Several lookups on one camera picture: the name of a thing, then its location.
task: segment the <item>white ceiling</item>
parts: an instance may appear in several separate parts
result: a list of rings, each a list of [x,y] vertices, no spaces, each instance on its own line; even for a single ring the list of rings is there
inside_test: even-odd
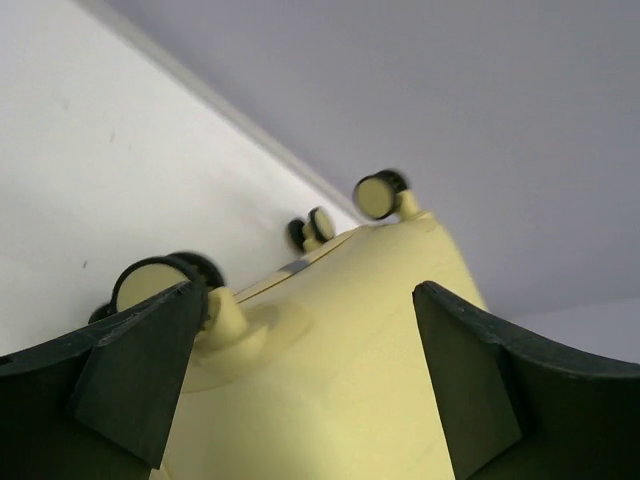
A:
[[[350,194],[393,166],[505,317],[640,296],[637,0],[108,0]]]

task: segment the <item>black plastic piece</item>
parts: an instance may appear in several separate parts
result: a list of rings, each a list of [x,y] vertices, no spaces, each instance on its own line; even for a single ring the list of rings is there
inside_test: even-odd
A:
[[[147,480],[166,445],[201,294],[184,283],[0,357],[2,478]]]
[[[195,252],[174,252],[169,256],[184,260],[195,268],[210,289],[225,286],[224,276],[220,269],[204,255]]]
[[[313,236],[320,243],[327,243],[331,238],[327,238],[324,236],[322,229],[318,226],[318,222],[316,221],[316,214],[322,210],[322,207],[316,207],[309,212],[309,224],[311,225],[311,230],[313,231]]]
[[[640,366],[553,342],[433,282],[413,294],[457,479],[640,478]]]
[[[304,233],[302,233],[302,229],[304,228],[304,220],[301,218],[294,218],[287,224],[287,233],[289,234],[289,238],[291,239],[291,243],[293,246],[300,252],[304,252]]]
[[[149,257],[129,265],[129,267],[127,267],[126,270],[120,274],[120,276],[116,280],[116,283],[113,286],[111,301],[109,302],[110,312],[115,313],[118,311],[118,303],[117,303],[118,292],[120,291],[120,287],[122,286],[124,281],[127,279],[127,277],[138,268],[144,267],[145,265],[152,265],[157,263],[168,265],[182,272],[189,279],[191,283],[195,284],[198,287],[198,291],[202,293],[202,302],[205,306],[207,305],[208,297],[207,297],[206,282],[204,278],[198,273],[198,271],[192,265],[190,265],[187,261],[182,260],[181,258],[178,258],[176,256]],[[207,320],[208,315],[209,315],[208,308],[204,308],[202,312],[201,324],[203,324],[205,320]]]

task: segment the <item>white wall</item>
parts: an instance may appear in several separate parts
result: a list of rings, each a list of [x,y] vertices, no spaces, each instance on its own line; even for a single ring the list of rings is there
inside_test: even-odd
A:
[[[85,324],[145,256],[209,254],[232,287],[295,257],[331,201],[67,0],[0,3],[0,354]]]
[[[637,0],[106,1],[343,193],[406,170],[495,312],[640,296]]]

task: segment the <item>yellow plastic surface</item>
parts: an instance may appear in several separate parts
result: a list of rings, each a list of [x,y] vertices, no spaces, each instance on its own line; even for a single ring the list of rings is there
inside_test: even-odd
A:
[[[351,237],[354,233],[355,233],[355,230],[349,230],[347,232],[341,233],[340,235],[338,235],[336,238],[334,238],[330,242],[327,242],[327,243],[321,245],[320,247],[316,248],[315,250],[307,253],[302,258],[304,260],[309,261],[309,262],[315,262],[317,259],[319,259],[319,258],[323,257],[324,255],[328,254],[329,252],[331,252],[331,250],[333,250],[334,248],[337,248],[341,243],[343,243],[346,240],[348,240],[349,237]],[[248,288],[242,290],[241,292],[237,293],[236,294],[236,301],[239,302],[239,303],[244,302],[244,301],[248,300],[249,298],[254,297],[254,296],[258,295],[259,293],[261,293],[261,292],[273,287],[274,285],[286,280],[290,276],[291,276],[291,272],[278,270],[277,272],[274,272],[272,275],[270,275],[266,279],[261,280],[260,282],[257,282],[256,284],[251,285],[250,287],[248,287]]]
[[[391,186],[381,178],[369,177],[355,190],[358,208],[369,218],[383,218],[392,212],[396,202]]]
[[[329,214],[324,209],[319,208],[316,210],[313,221],[316,223],[320,234],[324,236],[324,238],[331,240],[336,236],[336,229],[333,226],[331,217],[329,217]]]
[[[226,383],[181,395],[172,480],[453,478],[411,294],[435,280],[484,308],[462,257],[428,213],[332,242],[240,304],[274,341]],[[200,362],[187,379],[225,375]]]

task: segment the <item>caster wheel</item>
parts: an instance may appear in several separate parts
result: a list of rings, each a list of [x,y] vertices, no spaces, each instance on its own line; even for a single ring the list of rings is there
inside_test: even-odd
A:
[[[173,256],[150,257],[129,266],[118,278],[111,295],[110,310],[123,312],[178,283],[189,281],[202,287],[203,321],[208,315],[205,281],[186,261]]]
[[[110,316],[111,316],[111,305],[109,303],[105,303],[104,305],[101,305],[100,307],[96,308],[93,311],[93,313],[89,317],[89,321],[87,322],[87,324],[91,325],[92,323],[96,323]]]
[[[195,268],[204,280],[205,285],[211,290],[224,287],[225,282],[222,272],[204,255],[194,252],[175,252],[168,256],[183,260]]]
[[[309,222],[313,235],[320,243],[326,243],[336,236],[331,217],[322,207],[316,207],[309,212]]]
[[[301,218],[295,218],[289,222],[287,225],[287,233],[289,236],[289,240],[293,244],[296,250],[300,253],[305,253],[304,251],[304,233],[302,233],[302,229],[304,228],[304,220]]]
[[[395,170],[381,170],[364,177],[353,190],[353,201],[372,220],[383,220],[398,208],[398,194],[408,190],[404,177]]]

